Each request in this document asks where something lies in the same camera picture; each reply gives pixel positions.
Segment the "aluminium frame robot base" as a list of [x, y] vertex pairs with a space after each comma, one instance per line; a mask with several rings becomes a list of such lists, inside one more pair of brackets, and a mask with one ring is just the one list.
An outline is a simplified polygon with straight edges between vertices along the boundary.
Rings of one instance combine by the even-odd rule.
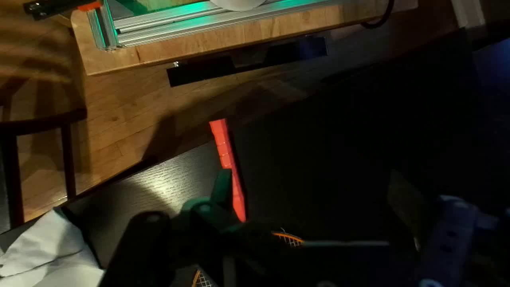
[[378, 23], [417, 0], [260, 0], [229, 11], [212, 0], [24, 0], [41, 20], [67, 12], [84, 71], [100, 74], [354, 23]]

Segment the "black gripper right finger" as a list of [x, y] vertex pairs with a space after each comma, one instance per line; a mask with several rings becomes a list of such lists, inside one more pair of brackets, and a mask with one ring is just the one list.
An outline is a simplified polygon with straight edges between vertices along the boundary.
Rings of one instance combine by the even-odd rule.
[[470, 255], [478, 208], [453, 196], [443, 196], [440, 207], [416, 269], [417, 287], [461, 287]]

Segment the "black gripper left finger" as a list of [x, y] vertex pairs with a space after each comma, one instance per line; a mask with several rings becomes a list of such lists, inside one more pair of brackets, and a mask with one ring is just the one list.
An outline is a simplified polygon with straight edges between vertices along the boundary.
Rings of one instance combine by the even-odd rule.
[[99, 287], [169, 287], [175, 277], [166, 250], [169, 224], [162, 212], [132, 216]]

